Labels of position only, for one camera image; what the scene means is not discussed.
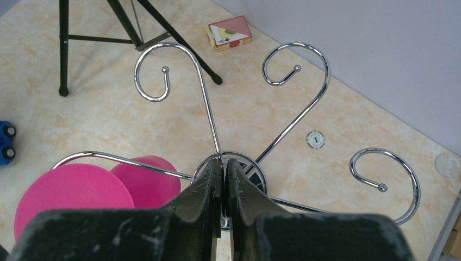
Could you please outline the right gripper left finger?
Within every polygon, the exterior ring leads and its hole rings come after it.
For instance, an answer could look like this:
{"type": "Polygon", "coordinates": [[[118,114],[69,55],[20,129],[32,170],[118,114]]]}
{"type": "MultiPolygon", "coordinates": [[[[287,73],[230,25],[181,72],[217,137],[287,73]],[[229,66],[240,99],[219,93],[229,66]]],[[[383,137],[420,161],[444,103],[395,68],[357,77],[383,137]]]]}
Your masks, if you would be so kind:
{"type": "Polygon", "coordinates": [[[215,260],[222,167],[208,161],[157,209],[56,209],[26,226],[8,260],[215,260]]]}

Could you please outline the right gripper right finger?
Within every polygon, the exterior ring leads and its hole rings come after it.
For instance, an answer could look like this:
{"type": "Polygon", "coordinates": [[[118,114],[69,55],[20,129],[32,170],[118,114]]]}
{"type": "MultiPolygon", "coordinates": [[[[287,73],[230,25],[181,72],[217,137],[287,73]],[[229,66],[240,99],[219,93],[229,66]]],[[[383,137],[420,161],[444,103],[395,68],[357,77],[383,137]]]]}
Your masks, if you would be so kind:
{"type": "Polygon", "coordinates": [[[234,260],[413,260],[402,231],[380,214],[291,213],[227,163],[234,260]]]}

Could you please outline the magenta plastic goblet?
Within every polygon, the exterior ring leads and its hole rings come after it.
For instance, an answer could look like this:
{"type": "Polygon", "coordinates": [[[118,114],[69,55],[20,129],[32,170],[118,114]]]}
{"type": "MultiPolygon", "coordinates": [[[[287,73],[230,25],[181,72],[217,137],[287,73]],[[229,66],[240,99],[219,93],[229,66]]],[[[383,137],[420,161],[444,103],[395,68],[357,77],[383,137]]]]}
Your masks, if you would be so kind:
{"type": "Polygon", "coordinates": [[[159,208],[181,191],[177,177],[119,163],[111,170],[74,163],[41,175],[18,204],[14,236],[18,240],[27,224],[50,209],[159,208]]]}

